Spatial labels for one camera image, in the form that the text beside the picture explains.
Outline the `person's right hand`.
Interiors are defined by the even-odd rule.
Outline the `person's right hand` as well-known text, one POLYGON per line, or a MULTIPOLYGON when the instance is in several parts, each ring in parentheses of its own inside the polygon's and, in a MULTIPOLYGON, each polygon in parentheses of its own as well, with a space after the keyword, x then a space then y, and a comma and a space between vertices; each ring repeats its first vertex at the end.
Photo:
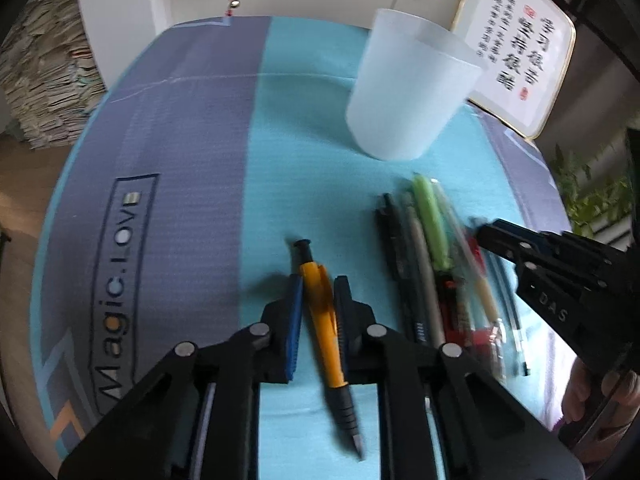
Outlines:
MULTIPOLYGON (((602 396, 617 404, 611 427, 626 426, 634 420, 639 411, 639 376, 635 372, 631 370, 622 379, 620 374, 612 370, 603 376, 599 389, 602 396)), ((586 403, 596 391, 593 374, 581 359, 576 358, 561 403, 564 420, 582 420, 587 411, 586 403)))

